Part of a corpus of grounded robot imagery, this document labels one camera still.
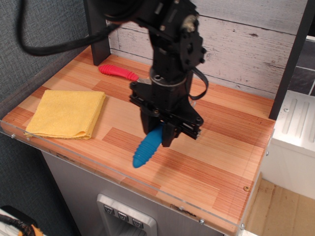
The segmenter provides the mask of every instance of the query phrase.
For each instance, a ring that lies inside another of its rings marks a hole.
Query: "wooden table surface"
[[[147,78],[149,66],[111,55],[103,64],[129,69]],[[30,145],[73,162],[93,173],[199,220],[226,234],[242,222],[274,121],[273,101],[210,84],[195,109],[204,118],[201,136],[181,134],[169,148],[159,147],[151,160],[135,169],[132,157],[145,137],[139,108],[129,102],[130,81],[101,74],[87,48],[23,101],[1,125]],[[23,135],[46,89],[96,90],[107,95],[93,136],[63,140]],[[194,79],[192,94],[204,90]]]

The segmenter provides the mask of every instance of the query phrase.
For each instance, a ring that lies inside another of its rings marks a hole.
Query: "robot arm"
[[[196,139],[202,117],[189,103],[202,97],[189,94],[195,73],[208,86],[195,67],[204,62],[206,50],[198,33],[198,13],[189,0],[94,0],[107,20],[122,24],[134,21],[149,30],[154,51],[150,69],[152,84],[132,82],[131,102],[140,107],[144,132],[161,122],[162,145],[169,147],[181,132]]]

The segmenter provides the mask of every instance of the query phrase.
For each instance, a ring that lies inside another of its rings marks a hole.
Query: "red rubber object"
[[[98,70],[106,75],[118,75],[132,81],[137,81],[139,79],[139,76],[135,73],[115,65],[102,65],[98,68]]]

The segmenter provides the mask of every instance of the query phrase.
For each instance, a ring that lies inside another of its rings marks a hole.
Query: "gray fabric wall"
[[[82,49],[32,57],[15,40],[16,0],[0,2],[0,118],[48,80]],[[83,0],[29,0],[25,41],[48,46],[88,34]],[[49,236],[75,235],[38,150],[0,134],[0,206],[34,218]]]

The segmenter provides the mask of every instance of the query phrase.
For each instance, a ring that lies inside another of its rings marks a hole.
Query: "black wire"
[[[20,9],[17,19],[17,26],[16,26],[16,35],[19,45],[22,49],[31,54],[33,56],[48,56],[52,54],[62,53],[65,51],[69,51],[72,49],[80,48],[83,46],[87,46],[101,40],[104,40],[112,31],[117,29],[120,25],[110,24],[105,27],[102,31],[96,33],[95,35],[88,36],[86,38],[70,41],[67,43],[57,44],[54,46],[48,47],[30,47],[26,46],[23,42],[23,22],[24,22],[24,14],[26,8],[26,0],[20,1]]]
[[[20,220],[16,220],[9,216],[0,214],[0,222],[3,222],[7,225],[12,225],[13,227],[17,228],[22,232],[23,236],[35,236],[33,227],[30,225],[26,225]]]
[[[204,95],[206,95],[208,87],[209,87],[209,81],[208,81],[207,77],[200,70],[198,70],[196,67],[194,67],[192,69],[192,72],[196,76],[198,76],[205,83],[205,86],[206,86],[206,89],[201,94],[199,94],[198,96],[191,96],[190,94],[188,94],[188,96],[191,98],[191,100],[198,100],[198,99],[202,98]]]

